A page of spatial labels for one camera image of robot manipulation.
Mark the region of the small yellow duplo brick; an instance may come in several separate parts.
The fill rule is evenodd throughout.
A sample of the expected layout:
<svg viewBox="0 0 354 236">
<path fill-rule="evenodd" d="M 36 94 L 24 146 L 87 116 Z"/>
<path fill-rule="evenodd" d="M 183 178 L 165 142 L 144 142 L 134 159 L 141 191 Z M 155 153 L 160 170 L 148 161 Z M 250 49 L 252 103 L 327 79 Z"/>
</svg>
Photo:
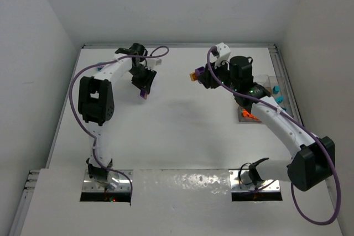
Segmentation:
<svg viewBox="0 0 354 236">
<path fill-rule="evenodd" d="M 197 81 L 197 75 L 196 75 L 196 73 L 194 73 L 194 72 L 191 73 L 191 74 L 190 74 L 190 79 L 191 79 L 192 82 Z"/>
</svg>

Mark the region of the purple round flower lego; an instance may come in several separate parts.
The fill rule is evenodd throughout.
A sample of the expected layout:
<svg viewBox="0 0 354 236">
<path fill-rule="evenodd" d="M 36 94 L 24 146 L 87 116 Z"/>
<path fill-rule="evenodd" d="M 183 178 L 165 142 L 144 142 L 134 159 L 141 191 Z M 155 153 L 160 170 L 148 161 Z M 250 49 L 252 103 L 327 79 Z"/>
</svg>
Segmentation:
<svg viewBox="0 0 354 236">
<path fill-rule="evenodd" d="M 196 77 L 199 77 L 204 72 L 205 72 L 205 68 L 203 66 L 196 68 L 194 71 Z"/>
</svg>

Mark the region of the teal duplo brick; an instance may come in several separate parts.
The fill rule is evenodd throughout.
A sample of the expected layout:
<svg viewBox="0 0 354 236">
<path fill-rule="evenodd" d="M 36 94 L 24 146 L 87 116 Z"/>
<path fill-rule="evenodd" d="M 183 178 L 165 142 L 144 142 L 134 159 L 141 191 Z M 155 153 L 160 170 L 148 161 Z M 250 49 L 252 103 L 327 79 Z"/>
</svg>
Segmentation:
<svg viewBox="0 0 354 236">
<path fill-rule="evenodd" d="M 272 93 L 274 95 L 277 95 L 278 93 L 280 92 L 280 87 L 278 85 L 275 85 L 273 88 L 272 88 Z"/>
</svg>

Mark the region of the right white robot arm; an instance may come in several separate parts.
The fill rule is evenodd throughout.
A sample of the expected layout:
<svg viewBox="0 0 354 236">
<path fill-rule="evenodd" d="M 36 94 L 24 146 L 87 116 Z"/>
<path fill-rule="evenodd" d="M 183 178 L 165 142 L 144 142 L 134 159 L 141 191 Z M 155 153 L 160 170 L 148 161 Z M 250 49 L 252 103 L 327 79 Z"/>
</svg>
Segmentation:
<svg viewBox="0 0 354 236">
<path fill-rule="evenodd" d="M 299 190 L 307 191 L 332 175 L 335 144 L 329 137 L 310 136 L 292 122 L 291 116 L 271 93 L 254 81 L 251 57 L 234 56 L 227 63 L 199 67 L 192 77 L 205 88 L 226 86 L 237 104 L 263 122 L 286 146 L 292 161 L 286 176 Z"/>
</svg>

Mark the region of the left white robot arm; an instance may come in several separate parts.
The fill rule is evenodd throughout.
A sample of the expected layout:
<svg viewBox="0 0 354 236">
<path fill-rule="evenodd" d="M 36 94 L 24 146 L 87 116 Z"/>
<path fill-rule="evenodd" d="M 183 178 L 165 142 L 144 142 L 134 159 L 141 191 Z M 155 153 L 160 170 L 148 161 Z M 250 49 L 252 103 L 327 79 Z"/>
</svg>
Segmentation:
<svg viewBox="0 0 354 236">
<path fill-rule="evenodd" d="M 114 114 L 113 86 L 126 73 L 132 75 L 131 83 L 140 90 L 140 96 L 150 94 L 157 74 L 154 67 L 157 59 L 147 59 L 147 49 L 138 43 L 130 48 L 116 50 L 113 63 L 101 66 L 91 77 L 83 76 L 79 83 L 78 112 L 88 125 L 88 131 L 95 137 L 90 158 L 87 159 L 88 173 L 102 181 L 108 180 L 112 158 L 107 145 L 103 143 L 106 123 Z"/>
</svg>

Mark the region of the purple butterfly printed lego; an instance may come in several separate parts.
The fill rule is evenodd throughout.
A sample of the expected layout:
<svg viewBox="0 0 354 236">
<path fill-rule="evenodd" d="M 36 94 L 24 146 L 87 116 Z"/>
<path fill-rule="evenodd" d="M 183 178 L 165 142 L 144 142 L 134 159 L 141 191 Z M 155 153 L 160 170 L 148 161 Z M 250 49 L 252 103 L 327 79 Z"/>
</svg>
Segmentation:
<svg viewBox="0 0 354 236">
<path fill-rule="evenodd" d="M 141 91 L 141 92 L 140 92 L 140 96 L 141 96 L 143 99 L 147 99 L 148 94 L 147 94 L 145 91 Z"/>
</svg>

